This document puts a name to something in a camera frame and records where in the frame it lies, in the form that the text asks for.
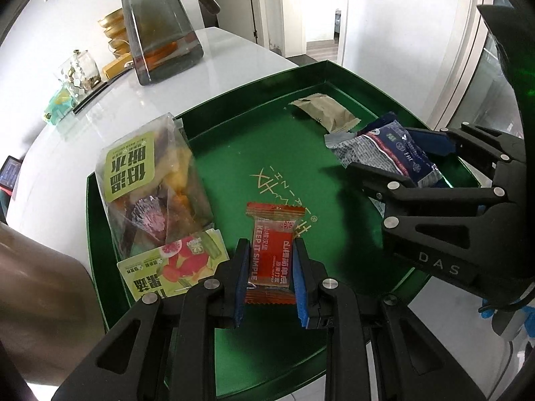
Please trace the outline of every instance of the beige snack package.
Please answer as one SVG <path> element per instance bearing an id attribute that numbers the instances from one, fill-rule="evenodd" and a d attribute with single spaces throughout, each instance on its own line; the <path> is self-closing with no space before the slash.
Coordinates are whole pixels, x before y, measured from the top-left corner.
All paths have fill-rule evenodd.
<path id="1" fill-rule="evenodd" d="M 324 93 L 314 93 L 306 98 L 293 101 L 315 121 L 321 123 L 328 132 L 349 131 L 360 122 L 346 107 Z"/>

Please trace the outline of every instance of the white table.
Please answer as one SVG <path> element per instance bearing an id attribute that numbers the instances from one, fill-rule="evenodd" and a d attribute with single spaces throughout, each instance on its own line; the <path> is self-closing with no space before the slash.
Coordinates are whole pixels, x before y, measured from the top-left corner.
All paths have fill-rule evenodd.
<path id="1" fill-rule="evenodd" d="M 78 259 L 90 273 L 86 179 L 100 151 L 162 114 L 180 115 L 221 93 L 295 67 L 224 30 L 196 33 L 204 57 L 193 68 L 148 87 L 130 71 L 80 114 L 43 129 L 22 164 L 6 217 L 10 227 Z"/>

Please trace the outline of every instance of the black chinese character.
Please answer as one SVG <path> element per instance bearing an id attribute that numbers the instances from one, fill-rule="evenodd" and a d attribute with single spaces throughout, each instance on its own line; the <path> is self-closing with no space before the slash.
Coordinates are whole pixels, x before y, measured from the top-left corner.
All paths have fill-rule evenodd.
<path id="1" fill-rule="evenodd" d="M 132 185 L 134 182 L 142 180 L 145 176 L 145 163 L 140 163 L 137 166 L 128 169 L 128 184 Z"/>
<path id="2" fill-rule="evenodd" d="M 128 165 L 136 164 L 138 161 L 143 161 L 145 159 L 145 146 L 140 147 L 139 149 L 134 149 L 128 153 Z"/>
<path id="3" fill-rule="evenodd" d="M 118 156 L 111 162 L 111 171 L 120 171 L 121 167 L 125 165 L 126 155 Z"/>
<path id="4" fill-rule="evenodd" d="M 146 280 L 141 278 L 134 281 L 134 285 L 139 292 L 148 291 L 149 286 L 146 284 Z"/>
<path id="5" fill-rule="evenodd" d="M 149 285 L 151 288 L 156 288 L 157 286 L 162 286 L 162 283 L 160 282 L 160 279 L 156 274 L 152 274 L 150 276 L 147 276 L 146 279 L 149 281 Z"/>
<path id="6" fill-rule="evenodd" d="M 123 170 L 121 173 L 114 175 L 110 178 L 111 193 L 117 193 L 121 188 L 126 185 L 126 172 Z"/>

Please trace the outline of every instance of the green tray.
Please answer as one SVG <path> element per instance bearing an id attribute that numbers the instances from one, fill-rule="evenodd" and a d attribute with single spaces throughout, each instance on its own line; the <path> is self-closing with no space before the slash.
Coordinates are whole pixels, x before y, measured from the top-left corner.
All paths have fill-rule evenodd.
<path id="1" fill-rule="evenodd" d="M 272 75 L 224 93 L 180 117 L 190 139 L 225 244 L 232 254 L 251 237 L 249 201 L 307 207 L 304 238 L 311 259 L 356 292 L 396 290 L 409 302 L 428 276 L 382 253 L 381 217 L 325 147 L 324 128 L 295 99 L 326 93 L 362 121 L 394 111 L 408 127 L 416 117 L 368 82 L 331 62 Z M 477 186 L 456 158 L 434 159 L 453 186 Z M 95 176 L 88 178 L 87 230 L 93 277 L 106 325 L 129 309 L 131 296 L 116 268 L 110 230 Z M 216 330 L 220 398 L 272 400 L 325 372 L 326 337 L 300 327 L 294 306 L 247 306 L 242 326 Z"/>

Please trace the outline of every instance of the red snack package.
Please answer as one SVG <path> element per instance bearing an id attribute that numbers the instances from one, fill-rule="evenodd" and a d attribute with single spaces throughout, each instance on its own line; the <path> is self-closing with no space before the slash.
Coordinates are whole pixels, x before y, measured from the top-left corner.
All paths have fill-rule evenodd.
<path id="1" fill-rule="evenodd" d="M 255 220 L 245 302 L 295 304 L 290 291 L 293 235 L 305 208 L 249 202 L 245 213 Z"/>

